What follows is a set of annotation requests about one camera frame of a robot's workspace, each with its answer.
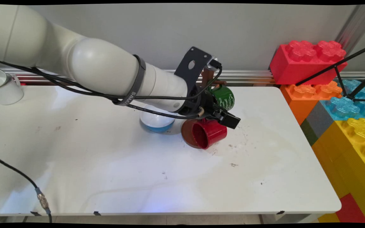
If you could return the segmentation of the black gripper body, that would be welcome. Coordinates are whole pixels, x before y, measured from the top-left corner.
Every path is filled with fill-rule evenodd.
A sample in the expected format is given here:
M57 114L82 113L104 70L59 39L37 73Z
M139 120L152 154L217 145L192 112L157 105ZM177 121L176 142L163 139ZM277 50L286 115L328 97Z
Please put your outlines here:
M220 120L221 107L214 101L210 92L200 95L200 113L198 119Z

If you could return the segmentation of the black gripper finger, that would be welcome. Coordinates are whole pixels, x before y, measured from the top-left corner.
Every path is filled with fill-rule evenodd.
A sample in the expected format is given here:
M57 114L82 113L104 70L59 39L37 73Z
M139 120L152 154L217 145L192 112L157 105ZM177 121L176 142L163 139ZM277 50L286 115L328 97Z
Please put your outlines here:
M214 101L214 103L216 105L218 105L219 107L229 111L232 109L232 102L229 101Z
M233 114L231 114L229 112L222 111L222 112L216 113L216 120L222 126L225 126L227 128L231 128L231 129L235 129L241 119L234 116Z

